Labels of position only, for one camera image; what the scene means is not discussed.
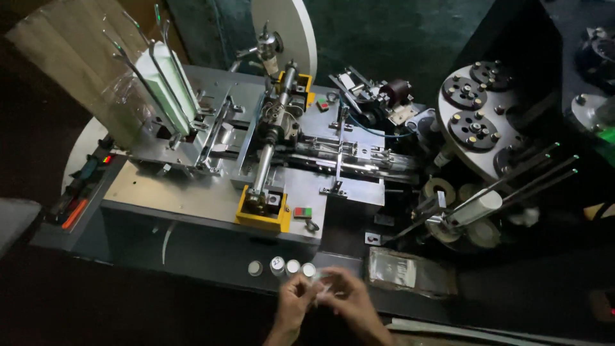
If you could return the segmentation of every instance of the hand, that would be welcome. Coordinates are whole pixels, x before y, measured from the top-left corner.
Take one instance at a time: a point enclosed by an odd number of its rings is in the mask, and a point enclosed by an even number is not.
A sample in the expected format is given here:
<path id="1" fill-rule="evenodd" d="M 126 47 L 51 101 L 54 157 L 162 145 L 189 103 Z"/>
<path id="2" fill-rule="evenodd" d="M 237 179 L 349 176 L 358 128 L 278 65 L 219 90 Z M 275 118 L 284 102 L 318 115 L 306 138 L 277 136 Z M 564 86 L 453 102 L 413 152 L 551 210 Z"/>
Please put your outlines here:
<path id="1" fill-rule="evenodd" d="M 276 321 L 265 345 L 291 345 L 299 336 L 301 323 L 322 284 L 311 285 L 303 274 L 296 274 L 280 287 Z"/>
<path id="2" fill-rule="evenodd" d="M 320 282 L 330 284 L 331 288 L 318 296 L 319 303 L 340 314 L 366 344 L 393 345 L 393 338 L 380 321 L 365 284 L 344 268 L 324 268 L 322 273 L 329 276 Z"/>

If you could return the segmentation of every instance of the orange handle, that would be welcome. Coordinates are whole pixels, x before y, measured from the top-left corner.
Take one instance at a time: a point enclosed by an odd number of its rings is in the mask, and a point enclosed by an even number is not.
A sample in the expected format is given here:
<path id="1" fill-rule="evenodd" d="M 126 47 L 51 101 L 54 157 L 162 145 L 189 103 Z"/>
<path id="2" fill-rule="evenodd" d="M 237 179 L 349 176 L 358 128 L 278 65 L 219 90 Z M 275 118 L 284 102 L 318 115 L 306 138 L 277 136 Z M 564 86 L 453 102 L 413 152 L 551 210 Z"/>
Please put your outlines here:
<path id="1" fill-rule="evenodd" d="M 81 214 L 81 211 L 83 210 L 83 208 L 85 208 L 86 205 L 87 199 L 82 199 L 81 202 L 79 202 L 79 204 L 77 205 L 77 208 L 75 208 L 75 210 L 73 210 L 71 215 L 68 217 L 68 220 L 66 220 L 66 222 L 62 224 L 62 228 L 66 230 L 67 228 L 72 226 L 73 222 L 75 221 L 77 216 Z"/>

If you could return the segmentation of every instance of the yellow bracket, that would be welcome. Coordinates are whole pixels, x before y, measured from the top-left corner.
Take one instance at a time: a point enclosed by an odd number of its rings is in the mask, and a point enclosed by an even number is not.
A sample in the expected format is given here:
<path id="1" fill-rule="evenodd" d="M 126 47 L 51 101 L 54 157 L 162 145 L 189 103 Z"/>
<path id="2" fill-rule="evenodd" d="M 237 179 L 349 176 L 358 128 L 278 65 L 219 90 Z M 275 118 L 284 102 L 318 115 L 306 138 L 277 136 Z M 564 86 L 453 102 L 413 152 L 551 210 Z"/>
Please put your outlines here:
<path id="1" fill-rule="evenodd" d="M 282 202 L 280 203 L 280 211 L 276 218 L 258 216 L 242 212 L 244 208 L 245 192 L 248 190 L 248 185 L 244 186 L 244 191 L 241 193 L 241 199 L 235 213 L 235 223 L 244 226 L 250 226 L 260 228 L 262 230 L 278 231 L 288 233 L 290 227 L 291 212 L 290 208 L 286 205 L 286 194 L 282 196 Z"/>
<path id="2" fill-rule="evenodd" d="M 284 75 L 284 72 L 285 71 L 280 72 L 280 76 L 277 78 L 278 82 L 282 81 L 282 76 Z M 309 91 L 309 88 L 312 86 L 312 76 L 310 76 L 309 74 L 300 73 L 297 78 L 297 85 L 306 88 L 306 109 L 308 109 L 312 105 L 312 103 L 314 103 L 314 99 L 316 98 L 316 94 Z"/>

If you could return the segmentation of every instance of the small container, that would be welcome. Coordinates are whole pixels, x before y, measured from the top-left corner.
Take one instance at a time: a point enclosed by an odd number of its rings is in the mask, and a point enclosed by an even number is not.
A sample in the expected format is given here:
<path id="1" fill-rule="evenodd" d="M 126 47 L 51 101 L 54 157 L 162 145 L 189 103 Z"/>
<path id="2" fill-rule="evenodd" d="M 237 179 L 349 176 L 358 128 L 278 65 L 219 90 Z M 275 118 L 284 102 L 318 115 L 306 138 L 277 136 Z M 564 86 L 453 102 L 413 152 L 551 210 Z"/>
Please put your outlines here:
<path id="1" fill-rule="evenodd" d="M 301 266 L 301 272 L 308 278 L 312 278 L 316 274 L 316 267 L 311 263 L 305 263 Z"/>
<path id="2" fill-rule="evenodd" d="M 282 276 L 284 275 L 284 259 L 280 256 L 275 256 L 271 262 L 269 263 L 269 268 L 273 275 Z"/>
<path id="3" fill-rule="evenodd" d="M 301 264 L 297 260 L 289 260 L 288 262 L 286 262 L 286 267 L 284 268 L 284 270 L 286 271 L 286 275 L 288 276 L 293 276 L 297 274 L 297 272 L 299 272 L 299 269 L 301 269 Z"/>
<path id="4" fill-rule="evenodd" d="M 263 272 L 263 265 L 257 260 L 253 260 L 248 265 L 248 273 L 252 276 L 259 276 Z"/>

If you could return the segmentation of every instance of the black roller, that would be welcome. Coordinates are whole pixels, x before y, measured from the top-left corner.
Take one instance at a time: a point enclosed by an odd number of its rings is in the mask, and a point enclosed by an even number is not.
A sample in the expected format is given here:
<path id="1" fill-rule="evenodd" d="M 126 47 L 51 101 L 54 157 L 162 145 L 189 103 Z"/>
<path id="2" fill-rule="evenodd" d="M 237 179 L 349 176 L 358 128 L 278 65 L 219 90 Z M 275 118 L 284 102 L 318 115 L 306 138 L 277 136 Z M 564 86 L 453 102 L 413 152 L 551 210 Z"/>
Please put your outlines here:
<path id="1" fill-rule="evenodd" d="M 390 98 L 389 107 L 398 104 L 410 95 L 410 85 L 408 82 L 396 79 L 380 88 L 380 92 L 384 92 Z"/>

